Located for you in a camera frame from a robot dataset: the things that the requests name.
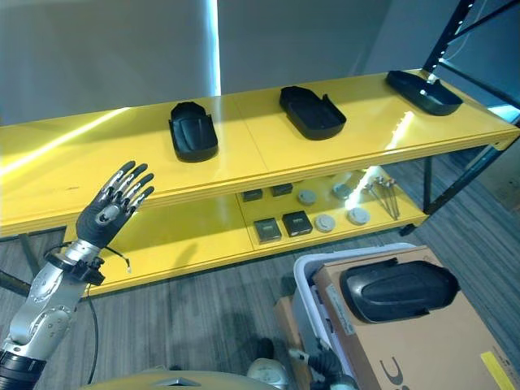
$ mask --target white wall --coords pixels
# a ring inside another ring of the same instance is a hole
[[[221,1],[223,92],[363,73],[391,2]]]
[[[2,122],[209,95],[206,4],[0,1]]]
[[[0,0],[2,123],[210,96],[212,1]],[[456,3],[219,0],[222,92],[421,67]],[[518,96],[518,11],[492,23],[454,62]]]

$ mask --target black curved cover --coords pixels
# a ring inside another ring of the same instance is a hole
[[[171,110],[171,139],[180,160],[199,162],[212,158],[219,150],[211,115],[195,102],[182,102]]]
[[[300,133],[310,140],[324,140],[341,131],[347,118],[325,94],[320,99],[310,89],[282,88],[279,104]]]
[[[462,100],[444,87],[440,80],[428,84],[420,76],[405,71],[390,71],[386,81],[415,106],[432,115],[450,115],[462,104]]]
[[[357,266],[340,276],[343,297],[361,321],[382,323],[429,314],[453,302],[459,285],[446,268],[391,259]]]

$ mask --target white plastic bin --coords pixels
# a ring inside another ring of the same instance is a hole
[[[292,299],[292,314],[296,319],[298,331],[304,350],[309,353],[317,353],[316,339],[320,338],[329,344],[341,361],[345,374],[352,375],[349,361],[340,347],[335,332],[330,325],[327,310],[319,301],[317,288],[314,286],[312,276],[326,262],[334,262],[346,258],[366,256],[370,254],[383,254],[399,249],[410,249],[414,245],[407,243],[390,244],[385,246],[373,246],[370,248],[348,249],[332,253],[307,254],[301,256],[294,263],[294,278],[297,290]]]

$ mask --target black cable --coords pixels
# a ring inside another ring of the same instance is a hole
[[[92,369],[90,370],[89,381],[87,384],[92,383],[92,379],[94,377],[94,371],[96,370],[96,364],[98,363],[98,350],[99,350],[99,328],[98,328],[98,316],[96,315],[96,310],[94,309],[94,304],[92,303],[92,298],[90,297],[90,286],[87,288],[87,302],[89,303],[90,310],[92,311],[92,320],[94,322],[94,337],[95,337],[95,346],[94,346],[94,360],[92,362]]]
[[[110,246],[106,246],[105,249],[110,250],[113,254],[117,254],[119,257],[123,258],[123,260],[127,263],[128,270],[130,270],[130,259],[124,256],[122,253],[117,250],[111,248]]]
[[[69,246],[70,244],[72,244],[72,241],[65,241],[61,244],[58,244],[58,245],[55,245],[55,246],[51,246],[50,248],[48,248],[44,253],[43,253],[43,258],[46,258],[47,255],[52,252],[53,250],[57,249],[57,248],[63,248],[64,246]]]
[[[53,250],[55,249],[58,249],[58,248],[63,248],[65,246],[69,246],[70,244],[72,244],[72,241],[66,241],[66,242],[63,242],[62,244],[58,244],[58,245],[54,245],[54,246],[51,246],[50,248],[48,248],[45,253],[43,254],[43,258],[45,258],[50,252],[52,252]],[[105,249],[108,249],[110,250],[113,254],[117,254],[119,257],[121,257],[126,263],[127,263],[127,268],[128,268],[128,271],[130,271],[130,259],[127,258],[126,256],[124,256],[121,252],[111,248],[110,246],[106,246]]]

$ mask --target yellow shelf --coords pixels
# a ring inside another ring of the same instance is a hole
[[[70,223],[124,161],[146,162],[156,192],[144,210],[273,184],[513,141],[520,129],[478,103],[423,113],[384,82],[385,74],[303,84],[328,93],[348,118],[343,131],[308,141],[289,123],[280,88],[194,99],[213,115],[219,154],[177,160],[167,120],[176,102],[2,127],[2,218],[10,235]]]
[[[382,169],[372,168],[366,179],[381,175],[386,175]],[[270,189],[265,188],[263,199],[257,201],[243,202],[237,194],[140,211],[110,244],[131,258],[132,274],[126,272],[123,259],[103,251],[106,264],[102,266],[102,273],[106,280],[101,286],[92,287],[91,293],[108,293],[407,223],[420,224],[426,218],[396,187],[401,212],[399,220],[394,221],[373,198],[362,193],[358,203],[370,212],[370,222],[363,226],[353,225],[345,217],[345,202],[335,199],[331,193],[332,185],[345,182],[346,178],[345,174],[339,174],[304,180],[293,184],[291,194],[281,197],[272,197]],[[318,201],[312,206],[301,205],[297,200],[300,189],[314,190]],[[314,229],[304,236],[289,237],[281,216],[298,210],[305,210],[311,221],[317,214],[329,214],[336,220],[336,228],[330,233]],[[277,219],[282,239],[260,244],[253,221],[271,217]],[[71,223],[65,239],[74,238],[75,229]]]

